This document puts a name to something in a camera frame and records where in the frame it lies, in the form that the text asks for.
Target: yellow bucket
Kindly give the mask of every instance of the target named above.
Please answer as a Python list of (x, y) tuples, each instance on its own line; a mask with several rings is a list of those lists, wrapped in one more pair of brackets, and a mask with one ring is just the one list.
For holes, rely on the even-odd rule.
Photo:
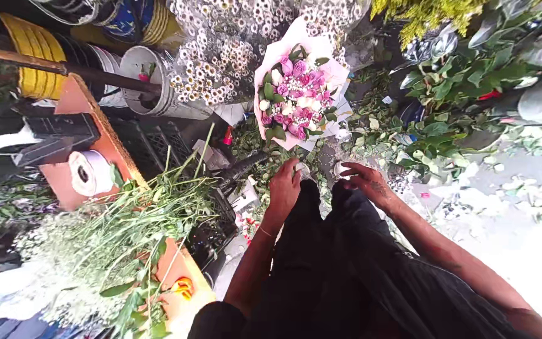
[(170, 19), (170, 11), (164, 6), (162, 0), (154, 0), (154, 14), (152, 21), (143, 34), (141, 43), (144, 45), (156, 45), (162, 40)]
[[(56, 62), (66, 61), (62, 46), (43, 27), (7, 13), (0, 13), (0, 18), (10, 33), (16, 51), (20, 54)], [(22, 96), (60, 99), (64, 76), (27, 67), (20, 67), (19, 72), (18, 85)]]

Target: pink wrapping paper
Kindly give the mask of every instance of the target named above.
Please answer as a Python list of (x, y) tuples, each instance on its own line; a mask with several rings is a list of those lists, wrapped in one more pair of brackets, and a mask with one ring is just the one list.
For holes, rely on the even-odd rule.
[[(258, 95), (257, 90), (263, 83), (263, 78), (265, 73), (271, 69), (281, 58), (290, 52), (292, 47), (297, 43), (302, 45), (307, 53), (314, 52), (318, 57), (327, 57), (329, 61), (319, 67), (319, 69), (326, 74), (331, 76), (326, 79), (327, 83), (331, 83), (333, 88), (337, 88), (337, 93), (340, 93), (342, 90), (342, 85), (348, 78), (349, 71), (339, 64), (335, 59), (332, 58), (332, 44), (329, 42), (327, 37), (310, 37), (306, 33), (306, 23), (304, 18), (298, 17), (292, 24), (288, 31), (285, 33), (284, 37), (277, 42), (267, 45), (267, 51), (265, 52), (265, 57), (263, 58), (263, 63), (254, 71), (254, 113), (257, 116), (258, 120), (258, 130), (261, 134), (261, 138), (265, 138), (265, 127), (261, 121), (263, 117), (263, 112), (258, 108)], [(274, 138), (275, 142), (286, 150), (292, 149), (297, 143), (300, 142), (297, 137), (292, 135), (289, 132), (285, 134), (286, 140), (279, 140)]]

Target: leg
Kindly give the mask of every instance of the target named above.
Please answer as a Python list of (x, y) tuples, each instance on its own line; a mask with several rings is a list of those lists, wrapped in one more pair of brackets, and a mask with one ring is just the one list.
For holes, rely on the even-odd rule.
[(345, 179), (340, 179), (332, 188), (332, 212), (327, 219), (340, 220), (348, 218), (356, 227), (367, 227), (384, 235), (390, 235), (388, 224), (380, 219), (380, 215), (372, 203), (359, 189), (344, 187)]
[(320, 203), (315, 181), (301, 181), (296, 204), (285, 219), (281, 237), (275, 244), (274, 272), (288, 266), (311, 266), (310, 256), (315, 253), (311, 248), (319, 238)]

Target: shoe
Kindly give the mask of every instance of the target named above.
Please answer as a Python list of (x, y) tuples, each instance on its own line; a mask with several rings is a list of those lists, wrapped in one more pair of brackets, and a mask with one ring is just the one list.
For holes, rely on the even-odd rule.
[(307, 166), (305, 163), (299, 162), (296, 165), (296, 170), (297, 171), (300, 170), (300, 181), (307, 180), (307, 179), (311, 179), (312, 181), (315, 181), (315, 179), (313, 179), (311, 176), (311, 168), (309, 168), (309, 166)]

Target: green foliage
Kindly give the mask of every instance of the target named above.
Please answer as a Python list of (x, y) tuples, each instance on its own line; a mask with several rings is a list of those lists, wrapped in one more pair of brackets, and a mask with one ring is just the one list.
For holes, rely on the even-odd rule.
[(401, 47), (415, 37), (422, 38), (439, 27), (441, 22), (451, 21), (459, 33), (465, 36), (471, 15), (481, 11), (486, 0), (379, 0), (373, 1), (370, 19), (386, 10), (386, 19), (406, 20), (401, 31)]

